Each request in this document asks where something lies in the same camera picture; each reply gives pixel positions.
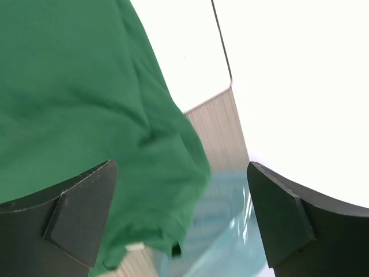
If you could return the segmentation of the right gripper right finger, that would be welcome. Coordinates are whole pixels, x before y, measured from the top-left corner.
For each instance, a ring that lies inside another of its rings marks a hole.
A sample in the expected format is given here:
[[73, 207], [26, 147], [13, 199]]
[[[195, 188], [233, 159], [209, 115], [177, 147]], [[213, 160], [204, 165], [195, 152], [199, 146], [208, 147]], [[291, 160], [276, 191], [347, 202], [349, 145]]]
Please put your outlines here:
[[307, 188], [250, 162], [248, 186], [276, 276], [368, 276], [368, 208]]

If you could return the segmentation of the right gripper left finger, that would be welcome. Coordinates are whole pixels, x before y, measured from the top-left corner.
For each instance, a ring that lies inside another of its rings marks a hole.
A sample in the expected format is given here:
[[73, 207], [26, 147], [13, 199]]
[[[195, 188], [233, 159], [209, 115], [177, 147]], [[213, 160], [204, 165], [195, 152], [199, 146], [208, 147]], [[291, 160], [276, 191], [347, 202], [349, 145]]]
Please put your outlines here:
[[118, 179], [108, 160], [1, 204], [1, 276], [87, 276], [95, 266]]

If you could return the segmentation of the green polo t shirt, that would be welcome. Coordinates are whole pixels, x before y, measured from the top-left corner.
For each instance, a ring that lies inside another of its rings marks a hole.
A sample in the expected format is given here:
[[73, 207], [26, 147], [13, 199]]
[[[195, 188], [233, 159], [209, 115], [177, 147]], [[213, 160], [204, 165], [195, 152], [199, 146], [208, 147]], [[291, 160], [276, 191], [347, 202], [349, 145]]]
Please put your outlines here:
[[1, 201], [107, 160], [118, 183], [89, 275], [134, 243], [179, 257], [211, 170], [131, 2], [2, 1]]

